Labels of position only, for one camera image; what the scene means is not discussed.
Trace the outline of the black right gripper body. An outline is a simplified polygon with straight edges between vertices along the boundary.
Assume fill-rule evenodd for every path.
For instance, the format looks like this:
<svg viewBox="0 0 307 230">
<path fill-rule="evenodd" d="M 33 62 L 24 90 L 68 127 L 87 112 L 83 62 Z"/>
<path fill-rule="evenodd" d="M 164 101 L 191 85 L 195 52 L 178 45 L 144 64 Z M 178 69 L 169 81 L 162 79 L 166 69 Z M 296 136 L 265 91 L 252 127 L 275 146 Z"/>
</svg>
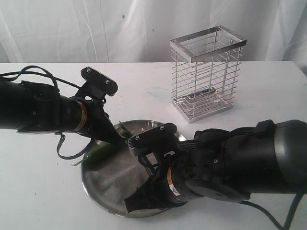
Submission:
<svg viewBox="0 0 307 230">
<path fill-rule="evenodd" d="M 160 194 L 163 201 L 167 203 L 167 206 L 183 206 L 187 201 L 174 195 L 174 193 L 171 192 L 167 181 L 167 172 L 172 159 L 171 154 L 168 153 L 165 156 L 158 158 L 156 167 L 154 167 L 146 156 L 139 157 L 140 162 L 152 172 L 150 177 L 153 178 L 153 188 Z"/>
</svg>

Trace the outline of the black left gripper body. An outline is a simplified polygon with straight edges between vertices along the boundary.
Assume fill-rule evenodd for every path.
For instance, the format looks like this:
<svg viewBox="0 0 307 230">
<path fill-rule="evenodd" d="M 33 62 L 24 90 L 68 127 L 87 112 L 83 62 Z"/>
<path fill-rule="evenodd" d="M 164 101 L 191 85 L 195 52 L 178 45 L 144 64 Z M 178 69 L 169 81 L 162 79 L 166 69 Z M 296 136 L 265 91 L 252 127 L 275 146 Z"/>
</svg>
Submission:
<svg viewBox="0 0 307 230">
<path fill-rule="evenodd" d="M 81 99 L 80 102 L 85 106 L 87 117 L 79 134 L 101 141 L 113 141 L 112 124 L 104 111 L 104 101 Z"/>
</svg>

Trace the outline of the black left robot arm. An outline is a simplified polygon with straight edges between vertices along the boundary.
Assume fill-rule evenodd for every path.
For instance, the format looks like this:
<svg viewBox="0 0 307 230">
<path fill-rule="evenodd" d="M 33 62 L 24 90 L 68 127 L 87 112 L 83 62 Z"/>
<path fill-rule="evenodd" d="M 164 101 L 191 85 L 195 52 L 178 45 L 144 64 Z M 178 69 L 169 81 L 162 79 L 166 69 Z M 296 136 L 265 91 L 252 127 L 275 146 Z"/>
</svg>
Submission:
<svg viewBox="0 0 307 230">
<path fill-rule="evenodd" d="M 113 144 L 122 141 L 102 102 L 68 98 L 52 85 L 29 81 L 0 83 L 0 127 L 19 133 L 77 133 Z"/>
</svg>

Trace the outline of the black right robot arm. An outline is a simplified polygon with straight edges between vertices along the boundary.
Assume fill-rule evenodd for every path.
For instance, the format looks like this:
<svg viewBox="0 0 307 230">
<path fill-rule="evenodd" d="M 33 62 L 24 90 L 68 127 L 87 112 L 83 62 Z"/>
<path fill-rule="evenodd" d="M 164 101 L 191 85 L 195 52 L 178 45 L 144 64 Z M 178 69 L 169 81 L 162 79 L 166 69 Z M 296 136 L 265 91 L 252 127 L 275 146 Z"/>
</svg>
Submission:
<svg viewBox="0 0 307 230">
<path fill-rule="evenodd" d="M 125 198 L 128 212 L 180 207 L 203 197 L 239 203 L 252 194 L 306 194 L 307 125 L 300 120 L 176 137 L 166 123 L 128 141 L 152 175 Z"/>
</svg>

